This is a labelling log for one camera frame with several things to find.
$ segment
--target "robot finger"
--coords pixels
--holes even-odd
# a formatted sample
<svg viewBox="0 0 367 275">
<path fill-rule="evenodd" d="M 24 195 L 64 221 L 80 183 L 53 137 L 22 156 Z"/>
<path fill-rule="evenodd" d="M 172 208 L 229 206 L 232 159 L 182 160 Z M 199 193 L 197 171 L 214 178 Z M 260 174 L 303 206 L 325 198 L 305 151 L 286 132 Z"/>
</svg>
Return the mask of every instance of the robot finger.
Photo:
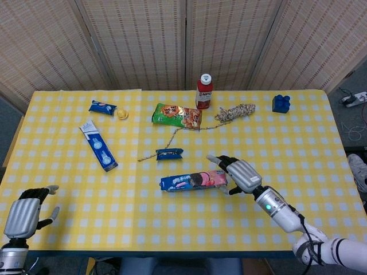
<svg viewBox="0 0 367 275">
<path fill-rule="evenodd" d="M 35 189 L 28 189 L 24 191 L 19 199 L 29 199 L 29 198 L 36 198 L 40 200 L 40 204 L 45 200 L 49 193 L 50 189 L 48 188 L 35 188 Z"/>
<path fill-rule="evenodd" d="M 228 173 L 227 166 L 229 166 L 233 162 L 238 161 L 238 159 L 236 159 L 236 158 L 230 158 L 228 156 L 223 156 L 223 155 L 218 156 L 218 157 L 213 156 L 213 155 L 207 155 L 206 158 L 209 159 L 211 162 L 214 162 L 215 164 L 217 164 L 226 173 Z"/>
<path fill-rule="evenodd" d="M 50 195 L 54 195 L 54 194 L 56 194 L 56 190 L 58 189 L 58 185 L 49 185 L 45 188 L 47 188 L 49 190 Z"/>
<path fill-rule="evenodd" d="M 235 194 L 238 194 L 238 193 L 242 193 L 243 190 L 241 188 L 239 188 L 238 186 L 236 186 L 235 188 L 229 190 L 228 194 L 229 195 L 235 195 Z"/>
<path fill-rule="evenodd" d="M 42 221 L 39 221 L 37 223 L 37 230 L 42 229 L 43 227 L 50 225 L 51 223 L 53 223 L 53 221 L 56 219 L 58 212 L 60 211 L 60 208 L 57 206 L 54 208 L 54 210 L 51 213 L 51 216 L 47 219 L 44 219 Z"/>
</svg>

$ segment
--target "green chip bag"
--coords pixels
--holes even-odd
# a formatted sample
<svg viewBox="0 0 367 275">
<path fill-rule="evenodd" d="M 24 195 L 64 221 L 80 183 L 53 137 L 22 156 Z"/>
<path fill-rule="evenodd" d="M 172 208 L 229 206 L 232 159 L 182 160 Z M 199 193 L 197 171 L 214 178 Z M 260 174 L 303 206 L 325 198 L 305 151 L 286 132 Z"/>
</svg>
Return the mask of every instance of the green chip bag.
<svg viewBox="0 0 367 275">
<path fill-rule="evenodd" d="M 201 110 L 158 103 L 151 122 L 182 128 L 200 129 Z"/>
</svg>

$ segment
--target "twine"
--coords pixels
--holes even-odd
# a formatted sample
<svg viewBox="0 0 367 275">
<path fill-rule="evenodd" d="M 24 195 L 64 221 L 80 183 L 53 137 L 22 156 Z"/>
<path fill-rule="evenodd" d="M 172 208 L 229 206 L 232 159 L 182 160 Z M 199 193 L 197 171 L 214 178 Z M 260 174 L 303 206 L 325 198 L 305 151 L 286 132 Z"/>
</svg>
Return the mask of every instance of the twine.
<svg viewBox="0 0 367 275">
<path fill-rule="evenodd" d="M 170 145 L 171 145 L 171 142 L 174 138 L 174 136 L 177 134 L 178 131 L 180 130 L 190 130 L 190 131 L 196 131 L 196 130 L 210 130 L 210 129 L 216 129 L 218 127 L 221 127 L 223 125 L 226 125 L 226 124 L 229 124 L 231 122 L 233 122 L 233 119 L 237 118 L 237 117 L 240 117 L 240 116 L 248 116 L 250 114 L 252 114 L 253 112 L 255 111 L 255 105 L 254 104 L 240 104 L 232 109 L 229 109 L 229 110 L 225 110 L 223 108 L 220 108 L 220 113 L 217 114 L 214 118 L 216 120 L 219 120 L 221 123 L 216 125 L 216 126 L 212 126 L 212 127 L 204 127 L 204 128 L 200 128 L 200 129 L 190 129 L 190 128 L 177 128 L 170 140 L 168 141 L 166 147 L 164 149 L 167 149 Z M 154 154 L 154 155 L 150 155 L 150 156 L 146 156 L 144 158 L 141 158 L 141 159 L 138 159 L 138 162 L 142 162 L 146 159 L 150 159 L 150 158 L 153 158 L 157 155 Z"/>
</svg>

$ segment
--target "blue toy block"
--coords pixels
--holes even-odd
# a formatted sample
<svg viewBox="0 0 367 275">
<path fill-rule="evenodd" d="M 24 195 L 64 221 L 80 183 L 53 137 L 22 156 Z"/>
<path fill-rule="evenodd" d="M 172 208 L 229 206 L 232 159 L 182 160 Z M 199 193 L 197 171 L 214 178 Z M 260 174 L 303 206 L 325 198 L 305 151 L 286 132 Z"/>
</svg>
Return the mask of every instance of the blue toy block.
<svg viewBox="0 0 367 275">
<path fill-rule="evenodd" d="M 289 96 L 277 95 L 273 98 L 273 112 L 287 113 L 290 107 Z"/>
</svg>

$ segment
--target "small blue snack package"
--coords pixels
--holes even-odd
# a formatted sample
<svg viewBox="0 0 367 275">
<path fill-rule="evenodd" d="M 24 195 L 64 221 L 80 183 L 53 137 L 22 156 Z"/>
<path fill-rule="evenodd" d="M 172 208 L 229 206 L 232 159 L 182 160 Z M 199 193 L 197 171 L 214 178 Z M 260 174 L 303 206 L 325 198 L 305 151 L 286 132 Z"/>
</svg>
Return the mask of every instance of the small blue snack package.
<svg viewBox="0 0 367 275">
<path fill-rule="evenodd" d="M 105 113 L 107 115 L 113 116 L 116 107 L 117 106 L 115 106 L 115 105 L 111 105 L 111 104 L 102 103 L 102 102 L 99 102 L 99 101 L 96 101 L 96 100 L 92 100 L 92 105 L 90 106 L 88 111 L 94 111 L 94 112 L 98 112 L 98 113 Z"/>
<path fill-rule="evenodd" d="M 157 153 L 157 160 L 163 159 L 182 159 L 183 149 L 181 148 L 171 148 L 171 149 L 158 149 L 155 150 Z"/>
<path fill-rule="evenodd" d="M 115 161 L 112 153 L 109 151 L 92 120 L 88 120 L 87 123 L 80 127 L 80 129 L 104 171 L 109 172 L 109 170 L 118 166 L 118 163 Z"/>
</svg>

